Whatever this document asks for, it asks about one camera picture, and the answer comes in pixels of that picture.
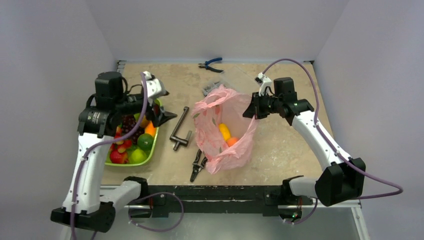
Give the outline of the pink plastic bag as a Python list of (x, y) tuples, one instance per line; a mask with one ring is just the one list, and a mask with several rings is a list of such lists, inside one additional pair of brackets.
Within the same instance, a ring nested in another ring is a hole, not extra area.
[[(207, 157), (205, 169), (210, 174), (240, 168), (251, 161), (259, 120), (243, 117), (250, 103), (250, 95), (224, 86), (212, 90), (195, 103), (191, 113), (194, 138)], [(238, 139), (233, 146), (224, 140), (220, 124), (225, 124), (230, 135)]]

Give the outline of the fake yellow lemon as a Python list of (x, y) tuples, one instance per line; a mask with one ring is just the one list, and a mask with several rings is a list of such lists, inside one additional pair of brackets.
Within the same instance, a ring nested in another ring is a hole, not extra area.
[(231, 136), (231, 132), (230, 132), (230, 130), (227, 127), (226, 124), (220, 123), (219, 126), (218, 126), (218, 128), (219, 128), (219, 131), (221, 132), (222, 137), (223, 137), (223, 139), (224, 139), (225, 142), (232, 137)]

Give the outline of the fake orange carrot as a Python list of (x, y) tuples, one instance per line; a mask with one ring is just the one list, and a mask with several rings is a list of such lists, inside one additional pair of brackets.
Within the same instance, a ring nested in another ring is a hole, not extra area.
[(232, 147), (238, 142), (238, 140), (239, 139), (237, 137), (230, 137), (226, 140), (226, 144), (228, 145), (228, 147)]

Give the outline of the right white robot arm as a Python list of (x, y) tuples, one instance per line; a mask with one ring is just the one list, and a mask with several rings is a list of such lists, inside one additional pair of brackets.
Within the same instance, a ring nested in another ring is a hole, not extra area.
[(328, 207), (360, 197), (365, 179), (361, 174), (366, 169), (364, 161), (352, 158), (321, 127), (309, 101), (298, 99), (293, 79), (271, 80), (259, 73), (255, 81), (260, 84), (259, 91), (252, 93), (243, 116), (259, 120), (269, 114), (279, 114), (304, 138), (322, 168), (317, 179), (300, 175), (283, 180), (282, 200), (292, 204), (305, 196), (316, 198)]

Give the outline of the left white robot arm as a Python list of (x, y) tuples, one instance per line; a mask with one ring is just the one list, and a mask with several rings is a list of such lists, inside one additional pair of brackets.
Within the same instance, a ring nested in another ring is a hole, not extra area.
[(95, 92), (78, 117), (78, 152), (72, 181), (61, 207), (51, 211), (51, 221), (67, 226), (76, 239), (76, 230), (108, 232), (118, 211), (128, 203), (142, 205), (151, 197), (147, 180), (129, 176), (106, 195), (101, 195), (102, 177), (112, 144), (117, 143), (117, 127), (123, 116), (140, 114), (155, 127), (176, 117), (156, 104), (167, 96), (163, 82), (148, 71), (140, 74), (142, 92), (130, 94), (120, 72), (98, 74)]

